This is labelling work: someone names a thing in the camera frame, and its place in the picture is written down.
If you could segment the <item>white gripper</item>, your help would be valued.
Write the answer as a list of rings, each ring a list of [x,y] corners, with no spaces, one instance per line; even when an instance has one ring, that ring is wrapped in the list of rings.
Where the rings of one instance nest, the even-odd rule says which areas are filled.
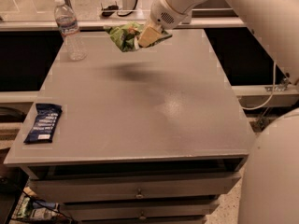
[[[199,4],[207,0],[154,0],[146,23],[138,38],[138,45],[146,48],[162,37],[163,29],[177,27]]]

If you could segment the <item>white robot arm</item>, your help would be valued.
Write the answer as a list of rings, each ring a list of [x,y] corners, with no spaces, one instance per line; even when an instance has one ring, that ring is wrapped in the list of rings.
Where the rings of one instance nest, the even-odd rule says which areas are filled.
[[[138,38],[145,48],[206,0],[154,0]],[[296,83],[299,0],[225,0]],[[238,224],[299,224],[299,112],[276,119],[256,138],[242,178]]]

